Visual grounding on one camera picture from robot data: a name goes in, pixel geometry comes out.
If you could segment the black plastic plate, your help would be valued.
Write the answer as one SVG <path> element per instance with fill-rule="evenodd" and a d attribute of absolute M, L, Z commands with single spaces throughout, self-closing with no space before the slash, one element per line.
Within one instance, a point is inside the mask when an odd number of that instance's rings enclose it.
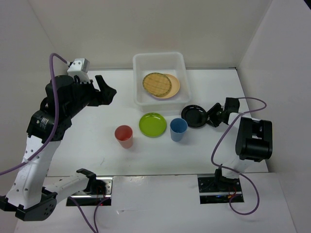
<path fill-rule="evenodd" d="M 199 105 L 188 105 L 184 107 L 181 117 L 191 128 L 201 128 L 207 123 L 207 112 Z"/>

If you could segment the round woven bamboo coaster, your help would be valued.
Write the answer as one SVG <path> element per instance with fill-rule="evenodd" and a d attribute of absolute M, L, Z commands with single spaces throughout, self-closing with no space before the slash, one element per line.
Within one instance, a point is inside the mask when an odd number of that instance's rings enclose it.
<path fill-rule="evenodd" d="M 149 94 L 156 97 L 163 97 L 171 91 L 172 82 L 167 75 L 153 72 L 143 78 L 142 86 Z"/>

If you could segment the orange plastic plate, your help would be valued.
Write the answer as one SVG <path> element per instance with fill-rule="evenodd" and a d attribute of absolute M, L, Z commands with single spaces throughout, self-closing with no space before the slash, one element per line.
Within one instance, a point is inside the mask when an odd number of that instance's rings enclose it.
<path fill-rule="evenodd" d="M 180 82 L 174 75 L 171 75 L 171 74 L 165 74 L 165 75 L 170 79 L 172 83 L 172 88 L 170 92 L 167 95 L 163 96 L 167 100 L 167 99 L 174 97 L 179 92 Z"/>

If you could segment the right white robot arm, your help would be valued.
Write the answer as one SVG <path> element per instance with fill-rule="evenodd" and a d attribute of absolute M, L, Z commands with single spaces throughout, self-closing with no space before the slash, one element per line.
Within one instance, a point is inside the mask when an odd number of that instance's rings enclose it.
<path fill-rule="evenodd" d="M 248 113 L 257 112 L 267 107 L 267 104 L 257 98 L 249 97 L 263 103 L 263 107 L 246 112 L 239 112 L 240 100 L 243 98 L 226 98 L 224 106 L 216 103 L 207 111 L 207 124 L 216 128 L 220 123 L 225 123 L 228 128 L 223 133 L 212 151 L 211 163 L 217 167 L 214 173 L 213 185 L 219 191 L 225 190 L 229 185 L 238 182 L 239 176 L 244 173 L 251 163 L 259 163 L 268 160 L 273 152 L 273 126 L 268 120 L 259 120 L 247 117 Z M 227 165 L 217 164 L 214 156 L 220 143 L 239 122 L 238 133 L 235 143 L 236 158 L 229 161 Z"/>

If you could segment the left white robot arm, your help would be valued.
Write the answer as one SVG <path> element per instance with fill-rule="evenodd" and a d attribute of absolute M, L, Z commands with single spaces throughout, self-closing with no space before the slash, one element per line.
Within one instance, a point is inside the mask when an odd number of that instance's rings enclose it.
<path fill-rule="evenodd" d="M 117 93 L 101 75 L 95 79 L 98 89 L 92 80 L 81 81 L 78 76 L 68 75 L 56 76 L 46 85 L 47 96 L 27 128 L 26 149 L 17 177 L 10 191 L 0 198 L 1 210 L 14 212 L 22 221 L 43 221 L 59 202 L 79 191 L 105 194 L 105 182 L 84 168 L 55 184 L 43 184 L 72 118 L 86 106 L 109 105 Z"/>

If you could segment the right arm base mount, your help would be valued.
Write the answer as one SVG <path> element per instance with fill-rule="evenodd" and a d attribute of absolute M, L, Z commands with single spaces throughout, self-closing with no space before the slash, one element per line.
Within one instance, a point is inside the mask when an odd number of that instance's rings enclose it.
<path fill-rule="evenodd" d="M 211 175 L 198 176 L 198 189 L 200 204 L 219 204 L 244 202 L 242 188 L 239 179 L 235 179 L 234 183 L 218 184 L 215 182 L 215 177 Z"/>

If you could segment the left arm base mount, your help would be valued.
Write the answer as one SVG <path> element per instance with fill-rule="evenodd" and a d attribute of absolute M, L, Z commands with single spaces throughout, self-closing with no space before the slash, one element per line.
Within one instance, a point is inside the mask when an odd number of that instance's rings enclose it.
<path fill-rule="evenodd" d="M 100 186 L 95 187 L 90 193 L 78 191 L 71 195 L 80 206 L 97 206 L 102 200 L 100 206 L 111 205 L 113 177 L 99 176 L 96 178 Z"/>

